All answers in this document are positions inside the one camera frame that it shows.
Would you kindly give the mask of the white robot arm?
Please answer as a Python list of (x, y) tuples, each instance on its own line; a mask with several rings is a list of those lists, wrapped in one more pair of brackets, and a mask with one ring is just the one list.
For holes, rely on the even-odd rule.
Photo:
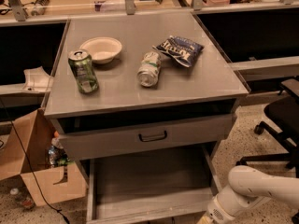
[(228, 174), (228, 184), (207, 205), (196, 224), (228, 224), (243, 212), (270, 200), (299, 208), (299, 179), (265, 174), (238, 165)]

